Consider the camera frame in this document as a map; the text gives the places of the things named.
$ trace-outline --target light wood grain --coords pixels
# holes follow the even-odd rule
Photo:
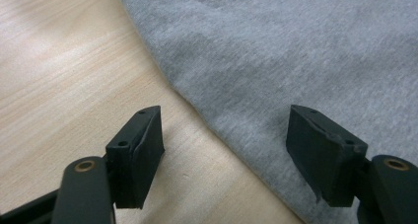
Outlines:
[[[162,106],[166,155],[118,223],[300,223],[166,82],[119,0],[0,0],[0,211],[59,187],[136,112]]]

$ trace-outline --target gray cloth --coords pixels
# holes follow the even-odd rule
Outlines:
[[[418,0],[122,0],[167,79],[303,220],[316,203],[285,140],[290,105],[317,109],[418,163]]]

